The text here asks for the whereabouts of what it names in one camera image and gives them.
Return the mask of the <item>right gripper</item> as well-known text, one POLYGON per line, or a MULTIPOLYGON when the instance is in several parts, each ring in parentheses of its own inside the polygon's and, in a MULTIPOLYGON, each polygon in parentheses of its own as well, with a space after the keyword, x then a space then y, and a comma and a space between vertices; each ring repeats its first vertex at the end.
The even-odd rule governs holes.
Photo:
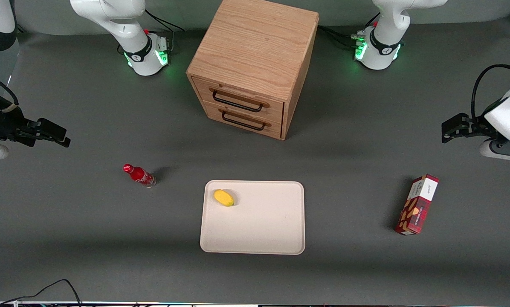
POLYGON ((27 122, 17 105, 0 96, 0 140, 19 142, 30 148, 37 141, 49 141, 68 148, 71 140, 66 133, 66 128, 45 118, 27 122))

